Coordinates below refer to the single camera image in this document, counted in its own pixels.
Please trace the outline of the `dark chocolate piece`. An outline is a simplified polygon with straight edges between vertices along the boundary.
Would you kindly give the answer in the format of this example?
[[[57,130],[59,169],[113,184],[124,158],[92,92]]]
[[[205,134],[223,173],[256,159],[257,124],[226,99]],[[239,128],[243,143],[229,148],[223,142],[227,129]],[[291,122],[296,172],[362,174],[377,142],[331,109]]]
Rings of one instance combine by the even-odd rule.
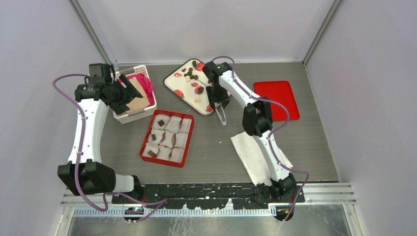
[[[164,121],[164,120],[162,120],[162,119],[160,119],[160,120],[157,122],[157,124],[158,124],[158,126],[159,126],[159,127],[162,127],[162,128],[166,125],[165,121]]]

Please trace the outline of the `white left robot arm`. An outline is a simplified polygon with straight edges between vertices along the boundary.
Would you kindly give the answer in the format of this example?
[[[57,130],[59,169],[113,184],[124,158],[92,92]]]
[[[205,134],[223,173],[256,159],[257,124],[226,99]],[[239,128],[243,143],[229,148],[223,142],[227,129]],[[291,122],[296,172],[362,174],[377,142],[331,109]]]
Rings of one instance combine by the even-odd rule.
[[[77,125],[73,149],[67,164],[58,167],[58,177],[75,196],[124,193],[137,203],[144,195],[138,177],[117,175],[102,164],[100,142],[108,110],[125,113],[128,103],[142,94],[125,75],[117,76],[111,64],[90,64],[89,74],[83,77],[74,96],[65,96],[76,106]]]

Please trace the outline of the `metal tongs with grey handle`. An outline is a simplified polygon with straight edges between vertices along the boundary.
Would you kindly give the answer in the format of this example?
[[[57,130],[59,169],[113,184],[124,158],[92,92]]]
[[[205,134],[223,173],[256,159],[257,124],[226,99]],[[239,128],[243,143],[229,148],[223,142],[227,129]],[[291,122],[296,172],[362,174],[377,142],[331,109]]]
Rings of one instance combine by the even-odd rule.
[[[225,110],[224,110],[223,106],[222,105],[217,106],[215,112],[216,112],[221,124],[223,126],[226,126],[227,119],[226,119]]]

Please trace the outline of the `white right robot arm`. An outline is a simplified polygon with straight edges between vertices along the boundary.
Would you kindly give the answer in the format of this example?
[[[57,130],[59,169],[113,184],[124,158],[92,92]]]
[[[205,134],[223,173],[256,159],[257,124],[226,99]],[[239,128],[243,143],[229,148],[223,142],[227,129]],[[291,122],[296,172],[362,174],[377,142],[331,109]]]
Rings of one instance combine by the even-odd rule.
[[[207,62],[203,73],[210,85],[206,87],[211,108],[223,110],[232,96],[243,108],[242,126],[247,135],[258,144],[270,173],[270,190],[279,202],[287,201],[296,188],[296,180],[291,173],[292,165],[276,144],[273,131],[271,104],[267,97],[260,97],[251,91],[232,72],[232,67],[223,62]]]

